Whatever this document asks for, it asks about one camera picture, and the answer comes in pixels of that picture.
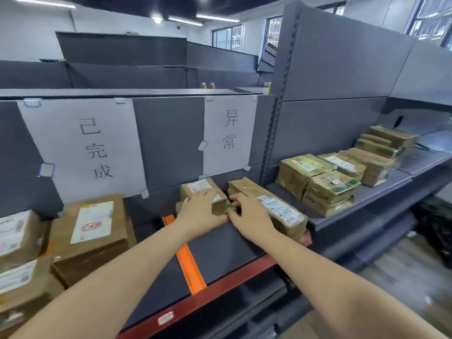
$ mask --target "forearm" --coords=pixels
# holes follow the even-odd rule
[[[177,221],[162,228],[66,290],[11,338],[115,338],[186,238]]]
[[[445,338],[383,290],[280,233],[258,243],[343,338]]]

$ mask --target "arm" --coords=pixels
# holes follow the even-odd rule
[[[446,337],[398,300],[365,279],[277,232],[260,202],[239,193],[234,226],[266,251],[293,280],[340,338]]]
[[[114,339],[179,248],[227,221],[212,215],[216,193],[186,199],[175,222],[66,290],[11,339]]]

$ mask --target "cardboard box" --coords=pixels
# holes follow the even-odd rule
[[[355,147],[390,159],[395,159],[400,155],[399,149],[395,149],[393,147],[382,145],[366,139],[358,139],[355,143]]]
[[[384,139],[384,138],[380,138],[378,136],[373,136],[372,134],[363,133],[359,137],[361,139],[366,139],[369,141],[373,141],[374,143],[378,143],[378,144],[382,144],[382,145],[386,145],[386,146],[392,145],[392,141]]]
[[[333,170],[336,170],[336,165],[312,154],[305,154],[282,160],[276,183],[290,191],[298,200],[301,200],[311,177]]]
[[[339,213],[342,210],[347,209],[348,207],[352,206],[353,205],[353,196],[351,196],[350,198],[348,198],[346,200],[342,200],[341,202],[336,203],[334,205],[327,205],[321,199],[319,199],[314,194],[312,194],[310,190],[307,190],[303,196],[302,201],[305,205],[308,205],[310,208],[315,210],[321,216],[326,218],[328,216],[332,216],[332,215]]]
[[[8,338],[64,288],[51,274],[52,251],[0,274],[0,339]]]
[[[308,222],[306,215],[246,177],[228,183],[229,189],[227,192],[229,195],[243,193],[246,196],[259,199],[267,209],[273,225],[279,232],[295,241],[302,239]]]
[[[121,194],[66,205],[52,222],[53,267],[70,287],[136,243]]]
[[[391,147],[402,151],[400,154],[404,154],[404,151],[412,149],[420,137],[420,135],[417,134],[405,133],[383,126],[371,126],[369,127],[367,134],[390,140]]]
[[[37,258],[43,227],[32,210],[0,218],[0,272]]]
[[[318,157],[336,165],[337,170],[344,175],[353,177],[358,181],[363,179],[366,166],[353,158],[347,157],[340,153],[322,154]]]
[[[393,159],[379,156],[375,153],[367,152],[356,147],[340,151],[340,153],[352,157],[366,166],[366,171],[364,172],[361,183],[370,187],[376,187],[386,181],[387,174],[394,165]]]
[[[353,196],[360,184],[357,179],[335,170],[311,178],[306,192],[330,206]]]
[[[195,181],[191,183],[182,184],[180,186],[180,200],[183,202],[186,198],[191,197],[195,192],[205,188],[216,188],[218,189],[215,182],[210,177],[202,179],[200,181]],[[215,195],[212,202],[212,214],[213,215],[223,215],[226,212],[226,200],[227,196],[221,190]]]

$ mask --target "orange bracket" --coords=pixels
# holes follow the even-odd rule
[[[168,226],[174,222],[174,215],[164,216],[162,218],[165,226]],[[195,258],[192,255],[192,251],[187,244],[182,246],[176,253],[177,260],[179,261],[182,272],[184,273],[185,280],[189,286],[189,290],[192,295],[199,293],[201,290],[207,288],[206,282],[201,275],[201,272],[196,264]]]

